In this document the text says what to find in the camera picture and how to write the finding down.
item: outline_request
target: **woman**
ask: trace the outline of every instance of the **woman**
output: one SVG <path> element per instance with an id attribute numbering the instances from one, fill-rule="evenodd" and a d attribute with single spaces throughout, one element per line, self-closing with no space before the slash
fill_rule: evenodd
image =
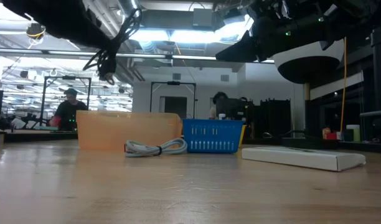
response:
<path id="1" fill-rule="evenodd" d="M 210 117 L 209 119 L 215 119 L 217 118 L 217 107 L 216 107 L 216 104 L 217 104 L 217 100 L 218 99 L 228 99 L 228 96 L 224 93 L 224 92 L 218 92 L 217 94 L 215 94 L 215 96 L 213 97 L 213 106 L 210 108 Z"/>

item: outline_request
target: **workbench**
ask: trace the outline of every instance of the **workbench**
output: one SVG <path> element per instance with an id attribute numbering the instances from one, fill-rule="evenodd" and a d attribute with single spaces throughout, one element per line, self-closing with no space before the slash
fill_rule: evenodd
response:
<path id="1" fill-rule="evenodd" d="M 4 147 L 0 224 L 381 223 L 381 154 L 337 173 L 240 153 L 125 158 L 76 140 Z"/>

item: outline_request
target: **coiled cable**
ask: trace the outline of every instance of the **coiled cable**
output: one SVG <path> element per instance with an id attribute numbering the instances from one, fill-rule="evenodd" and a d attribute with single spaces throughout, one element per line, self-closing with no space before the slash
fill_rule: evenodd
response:
<path id="1" fill-rule="evenodd" d="M 142 10 L 133 9 L 129 17 L 125 19 L 117 36 L 111 40 L 110 46 L 99 50 L 84 66 L 83 70 L 96 66 L 99 72 L 99 79 L 114 85 L 113 74 L 116 72 L 116 54 L 120 45 L 138 31 L 141 20 Z"/>
<path id="2" fill-rule="evenodd" d="M 168 141 L 161 146 L 147 146 L 142 143 L 128 140 L 125 144 L 126 157 L 160 156 L 161 154 L 180 154 L 186 152 L 188 145 L 181 138 Z"/>

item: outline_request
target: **blue basket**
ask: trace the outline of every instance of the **blue basket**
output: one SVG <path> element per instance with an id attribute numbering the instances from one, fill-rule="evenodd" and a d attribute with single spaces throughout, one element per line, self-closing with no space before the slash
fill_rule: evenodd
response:
<path id="1" fill-rule="evenodd" d="M 188 152 L 235 153 L 243 121 L 185 119 L 184 137 Z"/>

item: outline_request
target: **white cardboard box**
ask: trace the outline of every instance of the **white cardboard box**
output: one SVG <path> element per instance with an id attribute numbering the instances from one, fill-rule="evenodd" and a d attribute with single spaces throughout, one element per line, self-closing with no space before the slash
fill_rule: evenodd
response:
<path id="1" fill-rule="evenodd" d="M 290 149 L 287 147 L 254 147 L 242 150 L 242 158 L 314 169 L 340 172 L 366 163 L 365 156 L 354 153 Z"/>

